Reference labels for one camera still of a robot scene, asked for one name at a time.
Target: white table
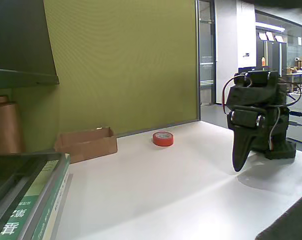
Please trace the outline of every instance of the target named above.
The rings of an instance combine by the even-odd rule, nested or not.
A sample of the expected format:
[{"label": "white table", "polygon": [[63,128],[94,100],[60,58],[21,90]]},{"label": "white table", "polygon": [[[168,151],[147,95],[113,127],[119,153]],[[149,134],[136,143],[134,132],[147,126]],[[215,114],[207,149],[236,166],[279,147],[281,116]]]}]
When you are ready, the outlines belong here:
[{"label": "white table", "polygon": [[302,152],[232,167],[233,132],[205,122],[118,139],[116,154],[70,166],[57,240],[253,240],[302,196]]}]

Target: glass door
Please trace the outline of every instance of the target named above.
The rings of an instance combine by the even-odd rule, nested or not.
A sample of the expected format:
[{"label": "glass door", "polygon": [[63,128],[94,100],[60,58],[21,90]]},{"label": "glass door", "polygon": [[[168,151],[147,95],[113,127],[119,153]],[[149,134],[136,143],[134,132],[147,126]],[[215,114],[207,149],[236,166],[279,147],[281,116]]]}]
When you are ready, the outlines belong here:
[{"label": "glass door", "polygon": [[200,105],[216,103],[215,14],[212,0],[199,0]]}]

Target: white wall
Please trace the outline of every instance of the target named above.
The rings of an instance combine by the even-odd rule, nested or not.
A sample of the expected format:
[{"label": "white wall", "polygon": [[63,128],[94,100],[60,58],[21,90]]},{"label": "white wall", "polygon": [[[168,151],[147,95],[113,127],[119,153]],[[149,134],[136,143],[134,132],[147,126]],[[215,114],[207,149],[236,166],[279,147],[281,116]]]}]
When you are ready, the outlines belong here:
[{"label": "white wall", "polygon": [[256,67],[255,8],[253,4],[240,0],[237,0],[236,7],[238,67]]},{"label": "white wall", "polygon": [[[240,0],[215,0],[216,13],[216,102],[222,102],[222,89],[238,68],[256,66],[256,27],[254,5]],[[226,89],[227,97],[230,83]]]},{"label": "white wall", "polygon": [[216,102],[222,102],[222,88],[238,71],[236,0],[215,0],[216,18]]}]

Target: floor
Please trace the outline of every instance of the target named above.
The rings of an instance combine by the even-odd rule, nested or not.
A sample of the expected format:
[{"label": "floor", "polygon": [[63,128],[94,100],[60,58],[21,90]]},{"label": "floor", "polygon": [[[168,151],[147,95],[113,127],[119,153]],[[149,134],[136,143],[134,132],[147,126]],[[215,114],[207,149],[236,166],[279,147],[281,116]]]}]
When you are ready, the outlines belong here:
[{"label": "floor", "polygon": [[[226,116],[220,105],[203,105],[201,106],[202,121],[227,128]],[[297,143],[297,149],[302,151],[302,143]]]}]

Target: copper canister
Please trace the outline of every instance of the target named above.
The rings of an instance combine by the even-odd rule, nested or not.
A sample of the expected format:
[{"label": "copper canister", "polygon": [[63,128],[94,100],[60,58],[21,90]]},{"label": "copper canister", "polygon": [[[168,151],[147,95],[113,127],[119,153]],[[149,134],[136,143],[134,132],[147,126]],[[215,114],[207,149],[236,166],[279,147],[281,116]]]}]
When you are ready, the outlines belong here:
[{"label": "copper canister", "polygon": [[9,102],[9,98],[7,95],[0,95],[0,104],[5,104]]},{"label": "copper canister", "polygon": [[25,145],[15,102],[0,103],[0,154],[22,153]]}]

